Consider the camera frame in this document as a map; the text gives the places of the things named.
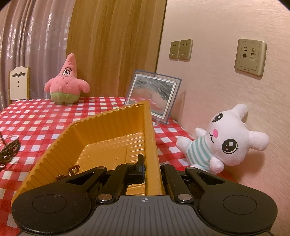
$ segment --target framed picture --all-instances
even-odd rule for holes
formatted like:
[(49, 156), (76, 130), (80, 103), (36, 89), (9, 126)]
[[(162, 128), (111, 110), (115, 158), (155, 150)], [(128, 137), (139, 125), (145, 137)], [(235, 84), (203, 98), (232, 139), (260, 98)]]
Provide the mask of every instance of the framed picture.
[(149, 101), (152, 118), (166, 124), (180, 84), (179, 78), (136, 70), (132, 76), (125, 105)]

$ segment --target pink starfish plush toy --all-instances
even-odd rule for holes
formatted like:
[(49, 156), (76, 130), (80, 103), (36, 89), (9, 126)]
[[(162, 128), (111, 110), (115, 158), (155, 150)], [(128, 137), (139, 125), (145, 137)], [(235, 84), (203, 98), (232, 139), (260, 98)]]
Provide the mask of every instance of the pink starfish plush toy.
[(77, 79), (77, 62), (74, 54), (69, 54), (60, 73), (50, 79), (44, 86), (46, 93), (50, 92), (51, 100), (58, 105), (72, 104), (79, 100), (81, 91), (88, 93), (89, 84)]

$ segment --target gray curtain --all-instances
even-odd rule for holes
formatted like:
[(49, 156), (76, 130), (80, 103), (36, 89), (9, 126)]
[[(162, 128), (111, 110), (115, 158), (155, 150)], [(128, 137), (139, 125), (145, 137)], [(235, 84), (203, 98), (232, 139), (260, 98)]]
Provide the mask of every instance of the gray curtain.
[(8, 106), (8, 73), (30, 67), (31, 99), (49, 98), (45, 83), (66, 60), (75, 0), (12, 0), (0, 11), (0, 110)]

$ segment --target striped shirt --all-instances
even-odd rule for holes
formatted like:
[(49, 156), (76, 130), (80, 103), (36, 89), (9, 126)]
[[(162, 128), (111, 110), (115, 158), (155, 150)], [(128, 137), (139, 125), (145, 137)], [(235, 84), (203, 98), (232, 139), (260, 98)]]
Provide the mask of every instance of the striped shirt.
[(190, 165), (197, 164), (203, 169), (210, 171), (209, 162), (213, 154), (209, 150), (204, 136), (201, 136), (191, 143), (186, 152), (186, 156), (188, 157)]

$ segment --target pink nose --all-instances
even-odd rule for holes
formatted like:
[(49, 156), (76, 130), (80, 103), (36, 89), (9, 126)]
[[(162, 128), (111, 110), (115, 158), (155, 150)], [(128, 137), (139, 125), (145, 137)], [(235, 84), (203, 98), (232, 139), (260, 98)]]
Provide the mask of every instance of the pink nose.
[(218, 131), (217, 131), (216, 129), (213, 130), (213, 136), (214, 136), (215, 138), (218, 137)]

